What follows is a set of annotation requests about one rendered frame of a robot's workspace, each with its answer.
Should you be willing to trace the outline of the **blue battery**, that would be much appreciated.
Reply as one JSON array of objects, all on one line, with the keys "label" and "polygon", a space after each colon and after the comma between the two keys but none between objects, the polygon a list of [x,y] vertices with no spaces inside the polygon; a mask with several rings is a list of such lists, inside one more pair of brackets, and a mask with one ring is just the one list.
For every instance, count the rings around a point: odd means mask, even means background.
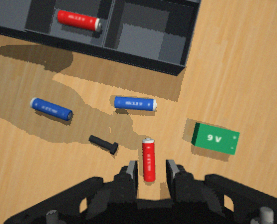
[{"label": "blue battery", "polygon": [[119,109],[155,111],[156,99],[133,98],[116,96],[114,107]]},{"label": "blue battery", "polygon": [[39,99],[37,97],[34,97],[31,100],[30,107],[65,121],[69,121],[73,114],[72,110],[70,109]]}]

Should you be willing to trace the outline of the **red aa battery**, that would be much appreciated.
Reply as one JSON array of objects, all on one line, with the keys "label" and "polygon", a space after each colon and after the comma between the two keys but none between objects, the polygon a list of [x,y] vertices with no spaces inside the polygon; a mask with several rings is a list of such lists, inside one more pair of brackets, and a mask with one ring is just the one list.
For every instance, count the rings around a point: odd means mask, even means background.
[{"label": "red aa battery", "polygon": [[142,140],[143,149],[143,178],[146,182],[155,181],[155,150],[154,139]]},{"label": "red aa battery", "polygon": [[62,10],[58,12],[57,18],[61,24],[97,32],[100,32],[102,26],[101,19]]}]

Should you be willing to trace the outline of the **black bolt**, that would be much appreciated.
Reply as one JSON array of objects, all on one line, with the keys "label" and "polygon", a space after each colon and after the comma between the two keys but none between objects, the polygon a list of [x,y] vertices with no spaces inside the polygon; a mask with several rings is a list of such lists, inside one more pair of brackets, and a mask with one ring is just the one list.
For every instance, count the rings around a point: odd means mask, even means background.
[{"label": "black bolt", "polygon": [[117,148],[119,146],[119,144],[116,143],[116,142],[111,144],[111,143],[109,143],[107,141],[104,141],[104,140],[102,140],[102,139],[100,139],[100,138],[98,138],[96,136],[93,136],[93,135],[91,135],[89,137],[89,141],[93,142],[93,143],[95,143],[95,144],[97,144],[97,145],[99,145],[101,147],[104,147],[104,148],[110,150],[110,154],[113,154],[113,155],[115,154],[115,152],[117,151]]}]

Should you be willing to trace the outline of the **green 9v battery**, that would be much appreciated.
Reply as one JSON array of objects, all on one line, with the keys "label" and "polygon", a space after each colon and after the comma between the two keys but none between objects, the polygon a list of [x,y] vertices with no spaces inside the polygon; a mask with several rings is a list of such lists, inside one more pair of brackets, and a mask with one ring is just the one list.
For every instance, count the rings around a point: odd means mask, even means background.
[{"label": "green 9v battery", "polygon": [[196,123],[191,144],[218,152],[235,155],[240,132]]}]

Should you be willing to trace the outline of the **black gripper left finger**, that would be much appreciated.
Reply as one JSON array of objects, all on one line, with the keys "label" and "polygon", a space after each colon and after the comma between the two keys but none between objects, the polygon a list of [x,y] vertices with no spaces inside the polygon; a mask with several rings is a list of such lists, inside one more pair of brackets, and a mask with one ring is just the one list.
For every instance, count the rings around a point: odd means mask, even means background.
[{"label": "black gripper left finger", "polygon": [[[3,224],[83,224],[104,210],[106,217],[137,210],[137,190],[138,162],[130,160],[113,181],[104,182],[97,176],[88,178],[11,216]],[[87,209],[80,212],[85,198]]]}]

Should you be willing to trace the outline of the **dark grey three-compartment bin rack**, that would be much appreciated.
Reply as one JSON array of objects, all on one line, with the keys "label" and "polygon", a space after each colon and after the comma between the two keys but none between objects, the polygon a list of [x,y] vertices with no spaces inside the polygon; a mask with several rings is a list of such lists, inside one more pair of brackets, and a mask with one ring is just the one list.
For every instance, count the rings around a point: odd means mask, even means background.
[{"label": "dark grey three-compartment bin rack", "polygon": [[[0,0],[0,35],[178,76],[201,2]],[[59,23],[60,10],[101,19],[100,32]]]}]

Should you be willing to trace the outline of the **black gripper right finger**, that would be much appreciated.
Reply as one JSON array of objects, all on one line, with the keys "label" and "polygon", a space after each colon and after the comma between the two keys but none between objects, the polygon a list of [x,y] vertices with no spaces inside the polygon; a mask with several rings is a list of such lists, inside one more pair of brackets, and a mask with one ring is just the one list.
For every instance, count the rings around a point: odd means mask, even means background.
[{"label": "black gripper right finger", "polygon": [[[277,224],[276,197],[221,175],[207,174],[197,181],[182,165],[166,159],[166,181],[176,208],[212,210],[241,224]],[[224,195],[232,200],[233,210],[224,206]]]}]

